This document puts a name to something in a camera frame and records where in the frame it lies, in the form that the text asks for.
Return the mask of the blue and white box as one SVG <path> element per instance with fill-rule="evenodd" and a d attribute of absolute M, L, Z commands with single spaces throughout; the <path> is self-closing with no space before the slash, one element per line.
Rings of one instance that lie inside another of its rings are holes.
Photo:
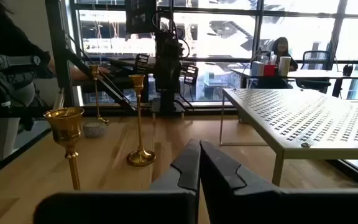
<path fill-rule="evenodd" d="M 250 69 L 252 77 L 262 77 L 264 75 L 265 64 L 259 61 L 253 61 Z"/>

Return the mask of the black monitor screen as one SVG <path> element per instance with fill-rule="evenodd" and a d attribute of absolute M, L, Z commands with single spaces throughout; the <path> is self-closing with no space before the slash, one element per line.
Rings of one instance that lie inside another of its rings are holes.
<path fill-rule="evenodd" d="M 156 11 L 156 0 L 125 0 L 126 33 L 153 32 L 155 27 L 152 24 L 152 19 Z"/>

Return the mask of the pale metal strip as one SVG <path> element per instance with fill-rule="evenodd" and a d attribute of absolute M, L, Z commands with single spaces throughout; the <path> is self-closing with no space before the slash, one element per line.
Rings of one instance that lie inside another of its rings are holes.
<path fill-rule="evenodd" d="M 53 105 L 53 109 L 57 110 L 59 108 L 62 108 L 65 101 L 65 89 L 59 88 L 58 93 L 56 95 L 56 99 Z"/>

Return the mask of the green perforated metal shelf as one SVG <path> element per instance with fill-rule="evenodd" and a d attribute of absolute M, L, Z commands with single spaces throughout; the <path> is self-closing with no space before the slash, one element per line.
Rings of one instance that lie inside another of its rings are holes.
<path fill-rule="evenodd" d="M 358 160 L 358 103 L 293 89 L 225 88 L 223 98 L 276 154 L 275 185 L 286 159 Z"/>

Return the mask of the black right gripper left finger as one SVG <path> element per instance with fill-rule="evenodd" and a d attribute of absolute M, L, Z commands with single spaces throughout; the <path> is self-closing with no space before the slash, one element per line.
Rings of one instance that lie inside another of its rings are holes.
<path fill-rule="evenodd" d="M 34 224 L 196 224 L 200 142 L 192 139 L 146 191 L 60 192 L 43 199 Z"/>

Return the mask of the black metal frame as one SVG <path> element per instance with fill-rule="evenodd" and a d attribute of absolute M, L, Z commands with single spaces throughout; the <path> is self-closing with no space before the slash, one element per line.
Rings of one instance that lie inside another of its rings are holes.
<path fill-rule="evenodd" d="M 81 59 L 71 51 L 69 35 L 65 32 L 63 24 L 63 8 L 61 0 L 45 0 L 48 26 L 52 41 L 53 57 L 57 73 L 58 87 L 63 90 L 60 95 L 63 98 L 63 106 L 74 106 L 73 80 L 70 74 L 70 64 L 74 64 L 83 72 L 87 79 L 93 80 L 91 70 Z M 101 85 L 109 96 L 126 111 L 134 112 L 135 108 L 124 96 L 123 92 L 106 76 L 99 74 L 96 83 Z"/>

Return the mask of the pale mottled ceramic candle bowl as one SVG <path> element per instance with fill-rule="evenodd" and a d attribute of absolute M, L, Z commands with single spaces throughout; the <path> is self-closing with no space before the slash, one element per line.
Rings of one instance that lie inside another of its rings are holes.
<path fill-rule="evenodd" d="M 83 125 L 86 138 L 99 138 L 105 134 L 106 125 L 102 121 L 90 121 Z"/>

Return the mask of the black keyboard tray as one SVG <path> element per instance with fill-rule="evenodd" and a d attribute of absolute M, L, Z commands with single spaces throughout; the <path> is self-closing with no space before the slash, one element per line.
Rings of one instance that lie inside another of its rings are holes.
<path fill-rule="evenodd" d="M 98 91 L 104 91 L 106 93 L 112 93 L 115 91 L 122 91 L 125 89 L 132 89 L 134 87 L 134 83 L 130 80 L 129 75 L 145 75 L 146 77 L 149 74 L 154 73 L 154 69 L 149 67 L 146 73 L 139 73 L 135 70 L 135 61 L 134 60 L 116 60 L 111 59 L 109 63 L 96 63 L 92 60 L 86 59 L 85 61 L 81 61 L 77 67 L 80 70 L 86 70 L 88 75 L 91 74 L 90 72 L 90 65 L 95 64 L 99 67 L 105 67 L 110 69 L 111 73 L 109 75 L 104 75 L 99 73 L 98 78 Z"/>

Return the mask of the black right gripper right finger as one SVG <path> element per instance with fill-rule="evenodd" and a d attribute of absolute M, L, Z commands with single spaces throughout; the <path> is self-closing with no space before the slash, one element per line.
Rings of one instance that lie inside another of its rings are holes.
<path fill-rule="evenodd" d="M 284 189 L 210 142 L 200 146 L 212 224 L 358 224 L 358 189 Z"/>

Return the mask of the black mesh office chair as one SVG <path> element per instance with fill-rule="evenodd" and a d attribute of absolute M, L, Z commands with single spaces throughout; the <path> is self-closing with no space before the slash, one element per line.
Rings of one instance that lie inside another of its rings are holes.
<path fill-rule="evenodd" d="M 323 50 L 309 50 L 303 53 L 301 70 L 326 70 L 330 59 L 330 53 Z M 296 79 L 296 85 L 302 89 L 312 89 L 326 93 L 331 85 L 327 78 Z"/>

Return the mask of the seated person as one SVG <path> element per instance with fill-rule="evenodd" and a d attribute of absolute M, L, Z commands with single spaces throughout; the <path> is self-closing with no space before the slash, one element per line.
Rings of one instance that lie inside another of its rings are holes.
<path fill-rule="evenodd" d="M 270 57 L 271 53 L 276 55 L 276 62 L 275 62 L 276 65 L 279 65 L 280 59 L 282 57 L 290 57 L 291 60 L 290 60 L 289 71 L 293 72 L 298 70 L 298 64 L 294 61 L 294 59 L 289 54 L 288 40 L 286 37 L 279 37 L 274 41 L 274 43 L 272 44 L 271 51 L 267 53 L 266 56 Z"/>

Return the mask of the white cylinder container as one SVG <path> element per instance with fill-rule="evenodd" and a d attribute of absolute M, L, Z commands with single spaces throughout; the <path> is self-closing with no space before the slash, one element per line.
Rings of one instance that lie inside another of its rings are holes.
<path fill-rule="evenodd" d="M 286 77 L 290 70 L 291 57 L 280 57 L 278 64 L 278 74 L 281 77 Z"/>

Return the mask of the red box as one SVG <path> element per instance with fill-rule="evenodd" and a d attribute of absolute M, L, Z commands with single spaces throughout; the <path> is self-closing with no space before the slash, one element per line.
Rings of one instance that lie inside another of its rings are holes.
<path fill-rule="evenodd" d="M 265 77 L 274 77 L 276 74 L 276 65 L 264 65 L 264 74 Z"/>

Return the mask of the black box with white labels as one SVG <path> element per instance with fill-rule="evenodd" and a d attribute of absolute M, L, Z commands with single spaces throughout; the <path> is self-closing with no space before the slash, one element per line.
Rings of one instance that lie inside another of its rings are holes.
<path fill-rule="evenodd" d="M 184 83 L 187 85 L 195 85 L 198 79 L 198 67 L 194 65 L 185 65 Z"/>
<path fill-rule="evenodd" d="M 135 58 L 135 70 L 139 73 L 146 73 L 149 69 L 148 60 L 148 55 L 137 54 Z"/>

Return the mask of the tall gold brass candlestick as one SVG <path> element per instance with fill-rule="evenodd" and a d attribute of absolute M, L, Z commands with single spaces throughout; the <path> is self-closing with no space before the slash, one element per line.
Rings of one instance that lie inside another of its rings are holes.
<path fill-rule="evenodd" d="M 53 140 L 65 148 L 65 158 L 69 162 L 73 188 L 80 190 L 80 180 L 75 149 L 77 142 L 82 137 L 82 115 L 84 109 L 80 107 L 58 108 L 47 111 L 44 118 L 52 128 Z"/>
<path fill-rule="evenodd" d="M 153 151 L 145 150 L 142 140 L 142 120 L 141 120 L 141 92 L 144 89 L 145 75 L 130 75 L 129 78 L 134 83 L 134 91 L 137 99 L 137 135 L 138 135 L 138 148 L 132 151 L 126 157 L 128 164 L 136 167 L 144 167 L 154 162 L 156 155 Z"/>
<path fill-rule="evenodd" d="M 98 70 L 98 66 L 97 65 L 90 65 L 89 69 L 91 71 L 91 75 L 93 76 L 93 80 L 94 80 L 94 92 L 95 92 L 95 97 L 96 97 L 96 112 L 97 112 L 97 120 L 102 121 L 104 124 L 109 124 L 109 120 L 108 119 L 104 119 L 101 115 L 100 115 L 100 110 L 99 110 L 99 98 L 98 98 L 98 74 L 99 74 L 99 70 Z"/>

